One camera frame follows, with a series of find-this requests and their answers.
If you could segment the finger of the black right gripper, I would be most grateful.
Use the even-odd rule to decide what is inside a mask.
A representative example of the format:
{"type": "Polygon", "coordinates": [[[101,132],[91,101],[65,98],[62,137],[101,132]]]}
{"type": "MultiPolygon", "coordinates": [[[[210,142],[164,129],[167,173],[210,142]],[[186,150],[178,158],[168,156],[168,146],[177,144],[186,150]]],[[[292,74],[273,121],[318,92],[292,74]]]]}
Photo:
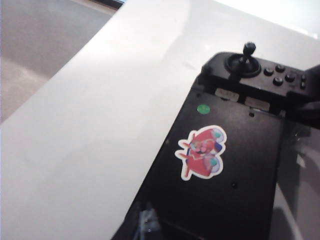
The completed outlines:
{"type": "Polygon", "coordinates": [[[307,96],[289,92],[287,118],[304,125],[320,124],[320,95],[307,96]]]}
{"type": "Polygon", "coordinates": [[[320,96],[320,65],[313,66],[304,72],[307,94],[310,97],[320,96]]]}

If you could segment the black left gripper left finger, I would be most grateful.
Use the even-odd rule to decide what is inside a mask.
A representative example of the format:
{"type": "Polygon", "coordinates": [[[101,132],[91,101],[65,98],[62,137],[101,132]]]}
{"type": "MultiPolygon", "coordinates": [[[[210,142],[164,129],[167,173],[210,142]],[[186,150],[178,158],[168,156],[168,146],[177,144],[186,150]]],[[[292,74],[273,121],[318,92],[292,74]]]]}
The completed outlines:
{"type": "Polygon", "coordinates": [[[140,212],[141,212],[141,203],[139,201],[134,202],[130,209],[128,210],[125,220],[125,240],[133,240],[136,234],[136,231],[139,226],[140,221],[140,212]]]}

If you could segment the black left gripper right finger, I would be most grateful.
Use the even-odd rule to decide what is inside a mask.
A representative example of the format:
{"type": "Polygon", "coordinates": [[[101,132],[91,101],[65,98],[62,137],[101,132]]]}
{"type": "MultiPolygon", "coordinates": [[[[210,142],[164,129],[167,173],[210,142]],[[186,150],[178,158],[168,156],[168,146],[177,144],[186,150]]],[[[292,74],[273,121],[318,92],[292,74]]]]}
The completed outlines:
{"type": "Polygon", "coordinates": [[[162,240],[162,227],[159,223],[158,215],[152,204],[148,202],[142,212],[142,239],[162,240]]]}

